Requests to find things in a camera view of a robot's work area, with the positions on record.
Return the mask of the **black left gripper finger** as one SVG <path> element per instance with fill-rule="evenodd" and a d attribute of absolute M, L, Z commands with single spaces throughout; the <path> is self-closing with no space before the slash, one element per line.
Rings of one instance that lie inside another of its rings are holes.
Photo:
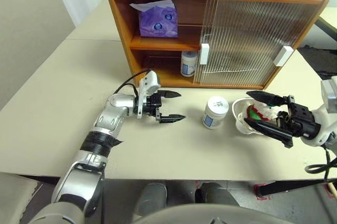
<path fill-rule="evenodd" d="M 170 91 L 170 90 L 158 90 L 157 93 L 164 98 L 176 98 L 176 97 L 181 97 L 181 94 L 175 92 L 175 91 Z"/>
<path fill-rule="evenodd" d="M 162 114 L 160 113 L 160 115 L 158 116 L 157 121 L 160 124 L 168 124 L 168 123 L 178 122 L 178 121 L 180 121 L 182 119 L 185 119 L 185 116 L 178 115 L 178 114 L 170 114 L 168 116 L 162 116 Z"/>

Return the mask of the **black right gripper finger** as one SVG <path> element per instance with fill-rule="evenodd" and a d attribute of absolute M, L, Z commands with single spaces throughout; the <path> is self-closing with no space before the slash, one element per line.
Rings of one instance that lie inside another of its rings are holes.
<path fill-rule="evenodd" d="M 264 91 L 253 90 L 247 91 L 246 94 L 254 100 L 264 103 L 268 106 L 282 106 L 287 104 L 286 98 Z"/>
<path fill-rule="evenodd" d="M 264 134 L 265 136 L 279 140 L 284 147 L 292 148 L 293 140 L 290 131 L 282 129 L 275 124 L 265 122 L 263 120 L 255 120 L 251 118 L 244 118 L 244 121 L 256 131 Z"/>

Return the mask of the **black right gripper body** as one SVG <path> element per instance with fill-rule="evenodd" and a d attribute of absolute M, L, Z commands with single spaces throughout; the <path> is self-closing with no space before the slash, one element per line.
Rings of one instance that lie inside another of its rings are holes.
<path fill-rule="evenodd" d="M 282 99 L 282 105 L 288 106 L 288 112 L 278 112 L 276 124 L 294 137 L 316 137 L 321 125 L 315 122 L 312 112 L 306 106 L 296 104 L 293 96 L 283 96 Z"/>

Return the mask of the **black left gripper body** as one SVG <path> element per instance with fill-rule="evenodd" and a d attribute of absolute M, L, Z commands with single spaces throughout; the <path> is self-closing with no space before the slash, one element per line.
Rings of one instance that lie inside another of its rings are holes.
<path fill-rule="evenodd" d="M 152 116 L 159 123 L 163 123 L 163 118 L 159 108 L 162 106 L 162 96 L 159 93 L 154 93 L 146 97 L 146 103 L 143 105 L 143 113 Z"/>

